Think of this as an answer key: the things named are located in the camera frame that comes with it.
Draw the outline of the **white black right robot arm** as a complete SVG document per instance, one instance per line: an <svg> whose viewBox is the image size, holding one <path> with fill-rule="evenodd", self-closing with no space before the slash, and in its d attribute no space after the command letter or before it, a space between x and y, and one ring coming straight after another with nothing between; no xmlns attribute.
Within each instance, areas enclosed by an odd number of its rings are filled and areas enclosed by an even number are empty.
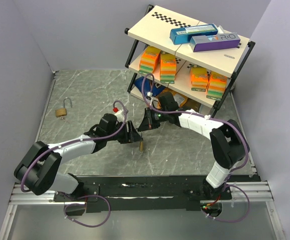
<svg viewBox="0 0 290 240"><path fill-rule="evenodd" d="M162 122L169 122L210 140L215 162L203 181L203 193L208 199L215 199L225 190L232 173L243 168L248 161L250 148L237 122L201 115L193 109L183 111L170 92L160 98L160 109L152 105L151 92L142 93L142 97L147 108L138 131L157 129Z"/></svg>

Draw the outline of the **brass padlock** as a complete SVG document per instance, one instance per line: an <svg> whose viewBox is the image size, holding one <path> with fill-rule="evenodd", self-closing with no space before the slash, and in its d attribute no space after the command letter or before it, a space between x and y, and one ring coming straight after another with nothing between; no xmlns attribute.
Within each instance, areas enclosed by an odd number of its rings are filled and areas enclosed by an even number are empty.
<svg viewBox="0 0 290 240"><path fill-rule="evenodd" d="M71 98L69 98L69 97L64 98L63 106L61 108L55 110L55 117L61 118L61 117L65 117L67 115L66 101L69 102L71 108L73 107Z"/></svg>
<svg viewBox="0 0 290 240"><path fill-rule="evenodd" d="M144 139L143 139L143 133L142 132L140 132L140 136L141 136L141 140L140 140L140 143L139 143L139 151L142 153L143 149L144 149Z"/></svg>

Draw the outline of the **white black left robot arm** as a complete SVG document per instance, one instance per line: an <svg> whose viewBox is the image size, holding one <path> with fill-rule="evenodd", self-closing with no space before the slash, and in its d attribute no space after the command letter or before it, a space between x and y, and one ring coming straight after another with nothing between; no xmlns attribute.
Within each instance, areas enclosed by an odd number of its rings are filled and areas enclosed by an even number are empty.
<svg viewBox="0 0 290 240"><path fill-rule="evenodd" d="M130 144L142 139L133 123L122 113L107 113L98 124L77 138L55 144L34 143L16 167L14 177L21 182L24 192L32 191L39 196L51 190L78 201L85 193L84 183L72 173L60 173L61 164L94 154L109 141Z"/></svg>

